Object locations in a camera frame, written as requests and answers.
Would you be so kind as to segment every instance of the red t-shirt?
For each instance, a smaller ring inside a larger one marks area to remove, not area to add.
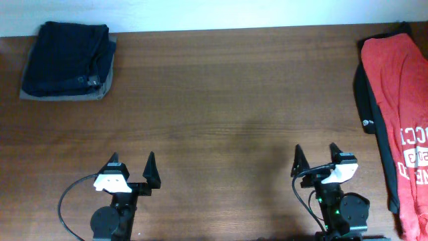
[[[428,240],[428,61],[405,33],[369,39],[361,58],[387,127],[405,240]]]

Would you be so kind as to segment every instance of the wooden table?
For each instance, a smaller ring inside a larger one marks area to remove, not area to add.
[[[412,26],[427,55],[428,25]],[[121,33],[112,89],[92,102],[18,99],[35,38],[1,38],[0,239],[73,240],[58,221],[58,200],[115,151],[129,181],[143,180],[154,151],[162,178],[138,201],[134,240],[313,234],[319,227],[291,189],[294,147],[315,166],[330,162],[331,142],[358,158],[342,188],[371,201],[367,234],[397,239],[377,142],[363,133],[352,93],[356,40],[390,27]],[[305,200],[309,192],[300,190]],[[62,213],[91,240],[90,218],[109,204],[87,181],[69,192]]]

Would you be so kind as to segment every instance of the black cable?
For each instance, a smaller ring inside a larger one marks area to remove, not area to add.
[[[310,199],[311,199],[312,195],[314,195],[314,193],[316,193],[316,191],[315,191],[315,190],[311,191],[311,192],[310,192],[310,194],[309,194],[309,198],[308,198],[308,207],[309,207],[309,209],[312,211],[312,213],[314,213],[314,210],[312,210],[312,208],[310,207]],[[315,215],[315,216],[316,216],[316,218],[318,218],[319,220],[324,221],[322,218],[318,217],[317,215]]]
[[[318,170],[321,170],[321,169],[331,169],[333,167],[334,167],[334,164],[333,163],[329,163],[329,164],[326,164],[326,165],[321,165],[319,167],[313,167],[311,169],[307,169],[307,170],[305,170],[305,171],[303,171],[303,172],[295,175],[293,177],[293,182],[292,182],[292,189],[293,189],[294,195],[299,200],[299,202],[305,207],[306,211],[308,211],[308,213],[315,219],[316,223],[320,226],[321,231],[322,231],[322,233],[323,233],[324,236],[326,236],[327,233],[326,233],[323,225],[318,220],[318,218],[315,216],[315,214],[312,212],[312,210],[308,208],[308,206],[305,204],[305,202],[303,202],[302,198],[300,197],[300,195],[298,194],[298,192],[296,190],[295,183],[296,183],[296,180],[297,180],[298,177],[304,177],[305,175],[307,175],[307,174],[309,174],[311,172],[318,171]]]
[[[72,235],[72,236],[74,236],[74,238],[77,238],[78,240],[80,240],[80,241],[85,241],[83,238],[81,238],[81,237],[79,237],[77,234],[75,234],[68,226],[67,226],[67,224],[64,222],[64,220],[62,219],[62,216],[61,216],[61,203],[62,203],[62,200],[64,199],[64,197],[66,196],[66,194],[67,194],[67,192],[69,191],[69,190],[71,190],[75,185],[77,185],[77,184],[79,184],[79,183],[81,183],[81,182],[83,182],[83,181],[85,181],[85,180],[87,180],[87,179],[91,179],[91,178],[93,178],[93,177],[97,177],[98,176],[98,174],[92,174],[92,175],[89,175],[89,176],[86,176],[86,177],[83,177],[83,178],[81,178],[81,179],[79,179],[79,180],[77,180],[77,181],[75,181],[73,184],[71,184],[69,187],[67,187],[67,189],[62,193],[62,195],[61,195],[61,198],[60,198],[60,202],[58,202],[58,217],[60,218],[60,222],[61,222],[61,224],[64,226],[64,228]]]

